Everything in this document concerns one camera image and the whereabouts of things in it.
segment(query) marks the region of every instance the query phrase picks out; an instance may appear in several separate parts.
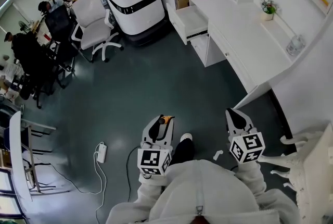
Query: ceiling light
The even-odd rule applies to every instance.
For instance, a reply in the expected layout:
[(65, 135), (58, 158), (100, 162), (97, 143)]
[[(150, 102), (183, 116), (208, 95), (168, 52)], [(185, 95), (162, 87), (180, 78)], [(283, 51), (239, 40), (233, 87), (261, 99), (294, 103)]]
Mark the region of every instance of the ceiling light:
[(4, 8), (4, 6), (9, 2), (9, 0), (7, 0), (6, 2), (3, 3), (3, 5), (0, 7), (0, 10)]

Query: potted plant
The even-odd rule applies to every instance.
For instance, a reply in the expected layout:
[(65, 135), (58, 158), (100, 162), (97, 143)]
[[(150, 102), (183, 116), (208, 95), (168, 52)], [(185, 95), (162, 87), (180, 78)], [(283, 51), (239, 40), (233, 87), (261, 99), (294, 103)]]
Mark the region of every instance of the potted plant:
[(263, 12), (261, 13), (261, 20), (269, 21), (273, 19), (273, 15), (276, 12), (277, 5), (272, 0), (262, 0), (261, 8)]

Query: flower pot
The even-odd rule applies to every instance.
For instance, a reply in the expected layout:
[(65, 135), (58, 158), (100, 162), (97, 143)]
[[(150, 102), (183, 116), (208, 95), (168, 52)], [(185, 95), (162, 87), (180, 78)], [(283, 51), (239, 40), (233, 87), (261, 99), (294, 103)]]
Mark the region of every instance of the flower pot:
[(262, 21), (269, 21), (273, 19), (274, 14), (267, 14), (265, 12), (261, 12), (260, 18)]

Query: dark teal floor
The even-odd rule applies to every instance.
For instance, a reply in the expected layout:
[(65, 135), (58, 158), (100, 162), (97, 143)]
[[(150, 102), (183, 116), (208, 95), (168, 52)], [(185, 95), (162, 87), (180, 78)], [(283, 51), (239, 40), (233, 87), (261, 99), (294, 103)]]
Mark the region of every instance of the dark teal floor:
[[(227, 152), (225, 109), (235, 106), (245, 95), (227, 61), (205, 68), (191, 45), (185, 46), (176, 32), (149, 47), (126, 47), (123, 52), (107, 49), (110, 62), (95, 58), (93, 64), (77, 57), (75, 74), (65, 79), (66, 89), (42, 97), (43, 108), (27, 102), (24, 118), (58, 128), (52, 135), (36, 138), (36, 148), (54, 152), (41, 156), (50, 161), (84, 192), (97, 192), (99, 178), (94, 171), (93, 152), (103, 141), (108, 146), (102, 168), (108, 178), (105, 204), (98, 211), (105, 223), (111, 208), (127, 201), (126, 159), (141, 141), (146, 124), (159, 114), (175, 116), (174, 141), (192, 133), (197, 159), (208, 159), (223, 150), (217, 163), (232, 168), (236, 162)], [(280, 155), (281, 123), (268, 95), (242, 108), (264, 135), (266, 155)], [(262, 165), (268, 188), (283, 188), (284, 179), (270, 175), (271, 165)], [(95, 223), (94, 211), (101, 195), (80, 194), (62, 180), (51, 167), (37, 168), (42, 182), (52, 182), (67, 194), (36, 197), (29, 208), (32, 223)], [(136, 154), (129, 164), (132, 200), (136, 198), (138, 169)]]

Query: apriltag cube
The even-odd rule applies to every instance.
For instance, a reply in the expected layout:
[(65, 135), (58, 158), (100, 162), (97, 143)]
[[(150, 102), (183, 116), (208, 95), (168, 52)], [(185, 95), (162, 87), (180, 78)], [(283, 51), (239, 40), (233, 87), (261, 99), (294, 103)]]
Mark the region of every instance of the apriltag cube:
[(264, 150), (261, 132), (234, 137), (229, 149), (240, 164), (257, 160)]
[(139, 149), (137, 153), (137, 167), (145, 175), (165, 175), (170, 162), (170, 150)]

